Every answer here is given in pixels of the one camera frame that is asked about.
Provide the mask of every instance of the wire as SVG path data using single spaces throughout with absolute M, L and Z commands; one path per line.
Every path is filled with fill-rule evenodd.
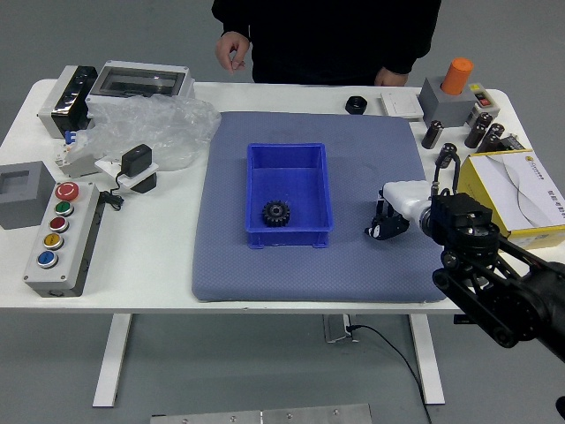
M 120 210 L 124 204 L 124 198 L 117 194 L 114 194 L 116 190 L 120 189 L 120 183 L 117 181 L 118 177 L 123 175 L 123 172 L 118 172 L 116 175 L 116 188 L 112 188 L 110 191 L 104 191 L 100 193 L 100 200 L 104 203 L 108 203 L 114 210 Z
M 373 327 L 370 327 L 368 325 L 348 325 L 346 327 L 346 330 L 349 331 L 350 333 L 356 329 L 369 329 L 371 331 L 374 331 L 375 333 L 377 333 L 380 338 L 382 338 L 385 342 L 387 342 L 387 344 L 392 347 L 396 353 L 398 353 L 401 358 L 403 359 L 404 363 L 406 364 L 406 367 L 408 367 L 408 369 L 410 370 L 412 377 L 414 377 L 414 381 L 416 382 L 416 385 L 418 386 L 418 392 L 420 394 L 420 401 L 422 402 L 422 406 L 424 407 L 424 411 L 426 412 L 426 417 L 427 417 L 427 422 L 429 424 L 433 424 L 432 423 L 432 418 L 430 417 L 430 413 L 427 411 L 427 407 L 426 407 L 426 400 L 424 399 L 424 389 L 422 388 L 422 383 L 421 381 L 416 377 L 416 373 L 414 373 L 414 370 L 412 369 L 412 367 L 410 366 L 410 364 L 408 363 L 408 360 L 406 359 L 406 357 L 404 355 L 402 355 L 400 353 L 400 351 L 398 349 L 396 349 L 396 347 L 390 343 L 386 337 L 384 337 L 378 330 L 374 329 Z
M 445 158 L 446 156 L 451 156 L 451 158 L 453 159 L 455 165 L 456 165 L 456 169 L 455 172 L 453 174 L 453 181 L 451 183 L 451 191 L 453 192 L 453 194 L 457 193 L 457 184 L 459 183 L 459 172 L 461 169 L 461 159 L 459 158 L 459 155 L 456 152 L 453 151 L 447 151 L 441 154 L 441 156 L 438 158 L 438 160 L 436 161 L 435 164 L 435 172 L 433 173 L 433 182 L 439 184 L 440 183 L 440 170 L 441 170 L 441 162 L 443 160 L 443 158 Z M 446 192 L 446 190 L 448 190 L 447 188 L 444 188 L 441 193 L 442 195 Z

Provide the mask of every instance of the orange knob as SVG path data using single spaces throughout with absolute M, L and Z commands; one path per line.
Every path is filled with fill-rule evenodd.
M 473 62 L 464 57 L 456 57 L 449 66 L 448 73 L 441 84 L 441 90 L 447 95 L 459 95 L 473 70 Z

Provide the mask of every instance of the green button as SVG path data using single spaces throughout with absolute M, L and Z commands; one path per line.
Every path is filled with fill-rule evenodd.
M 73 210 L 74 207 L 68 201 L 59 201 L 55 206 L 55 213 L 59 216 L 68 216 Z

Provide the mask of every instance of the white table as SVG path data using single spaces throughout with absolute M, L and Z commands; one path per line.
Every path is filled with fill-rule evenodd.
M 54 148 L 58 140 L 49 137 L 36 116 L 54 86 L 53 79 L 37 82 L 31 89 L 11 130 L 0 147 L 0 164 L 44 161 L 56 181 L 66 178 L 55 165 Z M 303 87 L 258 84 L 196 83 L 196 97 L 212 103 L 219 111 L 253 110 L 298 113 L 346 114 L 345 102 L 351 95 L 362 95 L 369 102 L 366 114 L 384 115 L 378 99 L 385 90 L 418 88 L 383 87 Z M 530 146 L 508 97 L 500 91 L 489 93 L 501 106 L 497 122 L 520 142 Z M 433 150 L 419 142 L 426 133 L 423 122 L 411 123 L 415 142 L 424 164 L 426 178 L 432 180 L 433 162 L 443 143 L 458 146 L 468 127 L 449 128 Z M 462 158 L 470 153 L 459 150 Z M 107 208 L 102 219 L 94 255 L 83 295 L 79 298 L 45 299 L 22 281 L 24 268 L 37 227 L 5 231 L 0 229 L 0 269 L 3 296 L 0 309 L 27 312 L 112 313 L 109 341 L 102 364 L 101 378 L 94 400 L 96 406 L 113 405 L 131 314 L 408 314 L 414 334 L 418 365 L 425 384 L 426 402 L 444 403 L 441 382 L 427 314 L 453 314 L 459 309 L 448 299 L 434 303 L 357 303 L 357 302 L 200 302 L 192 294 L 192 254 L 200 208 L 200 197 L 207 167 L 207 154 L 185 170 L 159 172 L 157 187 L 142 195 L 125 195 L 117 213 Z M 452 175 L 444 172 L 443 177 Z M 101 190 L 114 186 L 106 175 L 81 178 L 93 181 Z M 443 186 L 450 186 L 444 180 Z M 384 184 L 386 181 L 375 181 Z M 157 218 L 165 225 L 154 225 Z M 562 258 L 564 247 L 540 249 L 536 254 L 549 261 Z

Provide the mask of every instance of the yellow box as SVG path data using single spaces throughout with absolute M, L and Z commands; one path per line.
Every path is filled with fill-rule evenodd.
M 565 200 L 532 150 L 470 155 L 457 190 L 493 210 L 493 222 L 527 249 L 565 240 Z

